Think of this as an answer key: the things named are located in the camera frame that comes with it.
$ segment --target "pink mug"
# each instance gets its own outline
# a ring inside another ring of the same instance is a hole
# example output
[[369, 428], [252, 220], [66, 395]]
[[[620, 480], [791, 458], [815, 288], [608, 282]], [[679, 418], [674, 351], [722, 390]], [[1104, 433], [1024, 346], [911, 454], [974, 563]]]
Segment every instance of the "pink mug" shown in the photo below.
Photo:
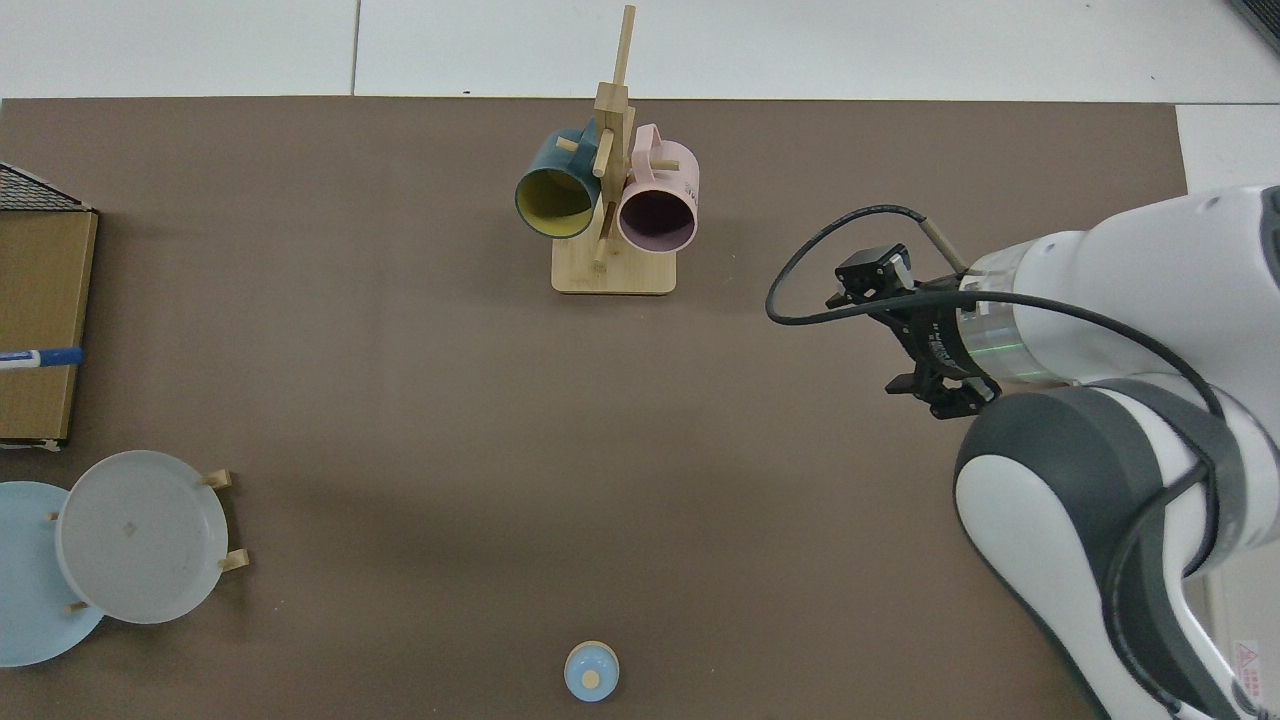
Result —
[[662, 140], [652, 123], [636, 128], [618, 231], [646, 252], [675, 252], [698, 232], [698, 159], [684, 145]]

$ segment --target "light blue plate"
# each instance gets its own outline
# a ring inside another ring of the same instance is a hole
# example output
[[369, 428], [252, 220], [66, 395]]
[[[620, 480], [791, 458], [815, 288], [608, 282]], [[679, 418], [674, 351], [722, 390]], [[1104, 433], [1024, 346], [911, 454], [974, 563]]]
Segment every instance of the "light blue plate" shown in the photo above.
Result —
[[573, 648], [564, 661], [564, 684], [582, 702], [600, 702], [618, 687], [618, 656], [613, 648], [588, 641]]
[[79, 602], [58, 566], [54, 534], [67, 491], [45, 483], [0, 483], [0, 667], [44, 662], [76, 647], [102, 619]]

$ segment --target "wooden mug stand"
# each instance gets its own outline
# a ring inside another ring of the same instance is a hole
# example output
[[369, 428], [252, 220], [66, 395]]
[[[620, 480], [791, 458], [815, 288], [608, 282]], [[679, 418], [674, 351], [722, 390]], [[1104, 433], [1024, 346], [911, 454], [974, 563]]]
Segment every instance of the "wooden mug stand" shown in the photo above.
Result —
[[[631, 132], [636, 109], [627, 97], [623, 78], [631, 53], [635, 5], [622, 13], [618, 56], [613, 82], [595, 91], [595, 127], [600, 146], [593, 174], [600, 178], [600, 197], [591, 224], [581, 233], [552, 241], [552, 287], [580, 295], [667, 295], [676, 290], [676, 254], [639, 250], [618, 232], [618, 201], [631, 159]], [[561, 138], [557, 145], [570, 141]]]

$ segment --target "wire mesh basket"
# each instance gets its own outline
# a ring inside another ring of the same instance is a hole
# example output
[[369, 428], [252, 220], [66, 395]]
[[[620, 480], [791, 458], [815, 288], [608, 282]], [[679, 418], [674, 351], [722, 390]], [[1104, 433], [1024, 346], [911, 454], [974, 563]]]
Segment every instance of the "wire mesh basket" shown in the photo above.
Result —
[[91, 208], [32, 174], [0, 163], [0, 211], [3, 210], [83, 213]]

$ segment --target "white plate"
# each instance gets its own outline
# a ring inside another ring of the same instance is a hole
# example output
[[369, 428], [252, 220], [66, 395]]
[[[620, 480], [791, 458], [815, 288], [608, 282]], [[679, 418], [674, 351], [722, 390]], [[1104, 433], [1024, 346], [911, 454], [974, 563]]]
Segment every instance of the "white plate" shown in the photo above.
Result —
[[67, 587], [45, 516], [63, 509], [67, 491], [45, 483], [0, 483], [0, 667], [44, 662], [76, 647], [102, 619]]
[[166, 623], [195, 610], [227, 557], [227, 516], [200, 479], [150, 450], [90, 468], [58, 520], [58, 562], [72, 589], [128, 623]]

